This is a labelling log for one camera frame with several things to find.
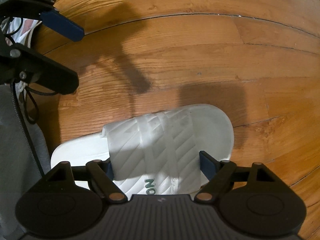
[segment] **wooden floor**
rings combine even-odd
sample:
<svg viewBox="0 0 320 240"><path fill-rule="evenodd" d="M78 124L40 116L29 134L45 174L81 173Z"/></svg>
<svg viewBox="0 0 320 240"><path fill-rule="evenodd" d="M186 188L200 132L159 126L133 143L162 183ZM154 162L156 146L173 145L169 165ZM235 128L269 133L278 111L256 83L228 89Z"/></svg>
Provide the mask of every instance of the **wooden floor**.
<svg viewBox="0 0 320 240"><path fill-rule="evenodd" d="M84 27L73 43L42 27L34 48L79 74L41 101L48 147L103 124L178 106L222 109L232 160L266 163L308 207L320 239L320 0L58 0Z"/></svg>

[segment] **black mechanical clamp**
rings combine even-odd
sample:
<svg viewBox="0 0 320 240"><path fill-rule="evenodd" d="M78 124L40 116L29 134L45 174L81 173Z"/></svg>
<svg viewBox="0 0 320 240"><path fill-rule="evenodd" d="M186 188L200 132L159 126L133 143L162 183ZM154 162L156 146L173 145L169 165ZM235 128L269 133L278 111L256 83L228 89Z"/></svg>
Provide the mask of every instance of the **black mechanical clamp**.
<svg viewBox="0 0 320 240"><path fill-rule="evenodd" d="M0 17L20 17L42 21L61 35L79 41L84 29L61 15L52 0L0 0ZM57 93L73 93L79 86L76 72L22 44L9 46L0 31L0 84L38 83Z"/></svg>
<svg viewBox="0 0 320 240"><path fill-rule="evenodd" d="M262 163L237 167L201 151L209 183L196 195L126 195L110 159L71 167L60 162L16 205L22 240L301 239L303 201ZM87 181L91 189L78 187ZM232 190L235 182L247 184Z"/></svg>

